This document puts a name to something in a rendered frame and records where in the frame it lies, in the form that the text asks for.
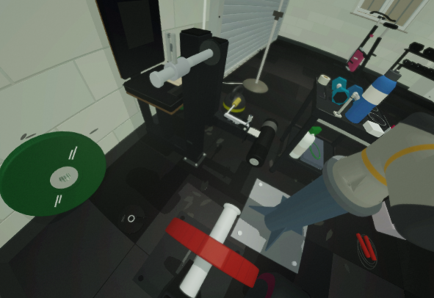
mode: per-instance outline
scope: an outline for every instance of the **yellow stripe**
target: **yellow stripe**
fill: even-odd
[[[368,171],[374,176],[374,178],[376,178],[379,182],[387,186],[386,179],[372,166],[371,162],[369,161],[369,158],[367,157],[366,149],[364,149],[361,152],[364,165],[366,165]]]
[[[399,151],[386,161],[386,164],[384,165],[384,172],[386,172],[387,167],[399,157],[422,150],[434,150],[434,144],[417,145]]]
[[[225,103],[223,103],[223,107],[227,110],[230,109]],[[231,112],[232,113],[240,113],[240,112],[243,112],[244,110],[245,110],[245,107],[243,107],[243,109],[232,109]]]

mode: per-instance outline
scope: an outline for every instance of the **window frame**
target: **window frame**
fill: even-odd
[[[379,15],[371,15],[369,12],[369,10],[364,10],[361,8],[361,5],[364,3],[364,1],[366,0],[359,0],[359,2],[356,4],[356,7],[354,9],[354,11],[352,12],[354,15],[359,15],[363,18],[368,18],[369,20],[372,21],[379,21],[379,19],[377,18]],[[380,8],[380,12],[382,13],[386,13],[387,9],[389,7],[391,7],[392,3],[396,1],[396,0],[386,0],[383,4],[383,6]],[[404,26],[399,26],[399,30],[401,31],[405,31],[407,29],[408,26],[410,26],[410,24],[412,23],[413,19],[421,12],[421,10],[424,9],[425,5],[429,2],[429,0],[424,0],[422,1],[422,3],[419,5],[419,7],[417,7],[417,9],[412,13],[412,15],[409,17],[409,19],[405,22]]]

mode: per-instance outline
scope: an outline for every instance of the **black screen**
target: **black screen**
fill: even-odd
[[[117,3],[130,49],[153,43],[151,9],[148,0]]]

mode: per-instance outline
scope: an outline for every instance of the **dumbbell rack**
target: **dumbbell rack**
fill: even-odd
[[[426,55],[421,54],[418,51],[413,51],[413,50],[410,50],[409,48],[405,48],[404,49],[404,54],[402,54],[401,57],[399,57],[399,59],[389,69],[394,70],[395,67],[397,67],[396,70],[399,70],[401,68],[405,68],[405,69],[410,70],[410,71],[412,71],[414,73],[417,73],[417,74],[419,74],[419,75],[421,75],[421,76],[423,76],[423,77],[425,77],[425,78],[427,78],[427,79],[429,79],[431,81],[434,81],[434,77],[429,76],[427,73],[423,73],[423,72],[421,72],[419,70],[416,70],[416,69],[413,69],[413,68],[409,68],[407,65],[404,65],[404,64],[400,63],[401,60],[404,59],[405,55],[407,55],[408,53],[412,53],[412,54],[414,54],[416,56],[419,56],[419,57],[427,59],[427,60],[429,60],[431,62],[434,62],[434,59],[431,59],[431,58],[427,57]]]

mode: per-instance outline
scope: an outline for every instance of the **red jump rope handle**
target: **red jump rope handle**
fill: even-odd
[[[366,256],[366,258],[369,258],[371,255],[369,254],[369,251],[367,250],[367,247],[364,244],[363,237],[361,237],[360,233],[357,233],[356,237],[358,237],[359,244],[361,245],[361,248],[363,249],[364,255]]]
[[[371,255],[371,260],[376,261],[376,255],[374,254],[374,250],[372,250],[372,245],[369,241],[369,237],[364,236],[364,241],[366,242],[367,249],[369,250],[369,254]]]

